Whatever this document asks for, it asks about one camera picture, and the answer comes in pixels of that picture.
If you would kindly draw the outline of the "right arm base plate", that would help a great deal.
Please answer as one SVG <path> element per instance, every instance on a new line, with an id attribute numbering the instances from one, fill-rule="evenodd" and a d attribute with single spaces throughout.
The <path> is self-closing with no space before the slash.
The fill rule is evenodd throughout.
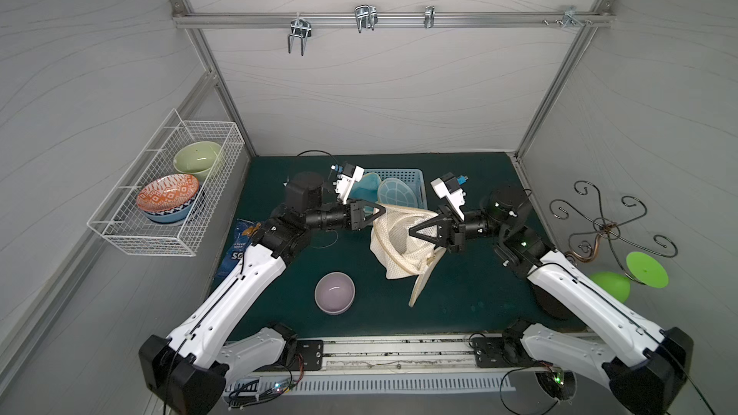
<path id="1" fill-rule="evenodd" d="M 502 337 L 473 334 L 468 339 L 478 368 L 507 368 L 518 365 L 513 344 Z"/>

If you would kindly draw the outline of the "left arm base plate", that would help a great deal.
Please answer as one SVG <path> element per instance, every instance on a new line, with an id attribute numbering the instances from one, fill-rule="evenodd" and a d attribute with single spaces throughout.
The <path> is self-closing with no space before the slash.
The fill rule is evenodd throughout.
<path id="1" fill-rule="evenodd" d="M 321 339 L 298 339 L 288 345 L 288 368 L 297 372 L 317 372 L 323 368 L 325 342 Z"/>

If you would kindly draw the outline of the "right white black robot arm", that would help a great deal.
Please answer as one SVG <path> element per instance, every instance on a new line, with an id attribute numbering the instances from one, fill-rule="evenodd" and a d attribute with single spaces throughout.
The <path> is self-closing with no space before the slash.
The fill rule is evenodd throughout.
<path id="1" fill-rule="evenodd" d="M 519 320 L 503 333 L 501 354 L 509 365 L 545 368 L 549 388 L 564 386 L 562 374 L 570 371 L 605 386 L 632 414 L 667 413 L 688 383 L 692 338 L 637 314 L 528 227 L 532 203 L 526 190 L 506 186 L 482 209 L 465 211 L 463 181 L 452 174 L 434 180 L 439 213 L 409 229 L 409 235 L 452 252 L 463 250 L 470 239 L 493 238 L 503 267 L 599 338 L 585 340 Z"/>

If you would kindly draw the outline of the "cream mesh laundry bag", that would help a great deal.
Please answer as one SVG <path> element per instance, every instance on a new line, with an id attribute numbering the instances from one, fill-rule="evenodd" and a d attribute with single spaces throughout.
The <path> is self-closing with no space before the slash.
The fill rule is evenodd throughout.
<path id="1" fill-rule="evenodd" d="M 386 269 L 388 280 L 415 277 L 409 298 L 414 307 L 432 271 L 447 250 L 409 234 L 409 229 L 436 217 L 426 209 L 384 205 L 386 212 L 373 221 L 370 250 Z"/>

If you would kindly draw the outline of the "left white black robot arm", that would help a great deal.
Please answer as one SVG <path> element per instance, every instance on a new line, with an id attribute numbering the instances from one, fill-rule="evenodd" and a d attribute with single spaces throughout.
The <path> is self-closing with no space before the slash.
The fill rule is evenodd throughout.
<path id="1" fill-rule="evenodd" d="M 377 205 L 371 216 L 365 200 L 351 190 L 364 175 L 362 167 L 336 166 L 332 203 L 323 200 L 324 178 L 301 172 L 284 187 L 284 201 L 251 236 L 241 261 L 204 303 L 165 337 L 152 335 L 138 356 L 147 388 L 163 402 L 163 411 L 207 414 L 226 386 L 265 365 L 277 363 L 288 345 L 287 330 L 265 328 L 232 345 L 236 325 L 317 231 L 360 231 L 384 215 Z"/>

